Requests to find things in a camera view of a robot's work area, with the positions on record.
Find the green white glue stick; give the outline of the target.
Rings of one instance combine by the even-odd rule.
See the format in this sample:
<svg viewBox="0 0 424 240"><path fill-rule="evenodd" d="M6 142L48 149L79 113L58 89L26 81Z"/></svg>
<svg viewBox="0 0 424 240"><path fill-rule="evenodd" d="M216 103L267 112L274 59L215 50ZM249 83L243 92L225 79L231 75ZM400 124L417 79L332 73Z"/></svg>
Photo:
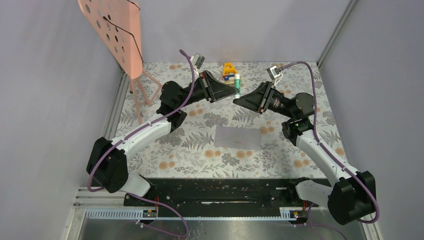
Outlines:
<svg viewBox="0 0 424 240"><path fill-rule="evenodd" d="M239 73L234 75L234 86L237 89L237 93L234 95L234 98L239 99L241 96L241 77Z"/></svg>

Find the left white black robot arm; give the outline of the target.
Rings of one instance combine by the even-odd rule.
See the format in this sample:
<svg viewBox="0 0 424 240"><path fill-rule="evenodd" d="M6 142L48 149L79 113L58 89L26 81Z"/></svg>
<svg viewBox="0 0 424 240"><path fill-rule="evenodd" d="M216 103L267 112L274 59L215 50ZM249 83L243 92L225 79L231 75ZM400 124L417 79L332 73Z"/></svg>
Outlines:
<svg viewBox="0 0 424 240"><path fill-rule="evenodd" d="M112 140L100 137L95 141L86 167L87 185L96 181L101 190L130 193L142 205L152 204L155 192L150 182L129 172L127 161L151 142L179 128L187 117L182 107L201 100L213 103L239 92L236 87L216 80L207 70L199 76L193 74L192 82L185 88L175 81L166 82L161 88L160 107L145 124Z"/></svg>

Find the grey lavender envelope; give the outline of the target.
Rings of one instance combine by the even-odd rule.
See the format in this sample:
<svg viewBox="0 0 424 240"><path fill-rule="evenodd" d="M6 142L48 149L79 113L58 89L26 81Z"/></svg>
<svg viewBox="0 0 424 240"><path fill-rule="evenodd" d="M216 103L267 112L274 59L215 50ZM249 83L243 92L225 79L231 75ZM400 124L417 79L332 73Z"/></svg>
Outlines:
<svg viewBox="0 0 424 240"><path fill-rule="evenodd" d="M217 126L214 146L259 151L261 136L261 130L258 128Z"/></svg>

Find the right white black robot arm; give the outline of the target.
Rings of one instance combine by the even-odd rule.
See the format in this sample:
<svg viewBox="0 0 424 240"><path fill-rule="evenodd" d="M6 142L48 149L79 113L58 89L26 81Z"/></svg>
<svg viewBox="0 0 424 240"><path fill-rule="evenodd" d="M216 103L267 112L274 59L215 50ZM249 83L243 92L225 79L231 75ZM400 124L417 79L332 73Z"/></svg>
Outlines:
<svg viewBox="0 0 424 240"><path fill-rule="evenodd" d="M340 225L353 221L365 223L363 217L375 214L371 224L380 216L376 197L376 181L369 171L360 172L329 148L316 132L309 117L315 114L315 99L305 92L292 98L275 89L272 82L262 82L253 92L233 100L239 107L262 114L267 110L289 119L283 122L282 133L295 147L303 151L321 170L329 186L302 178L295 180L287 191L287 201L299 206L304 201L329 210Z"/></svg>

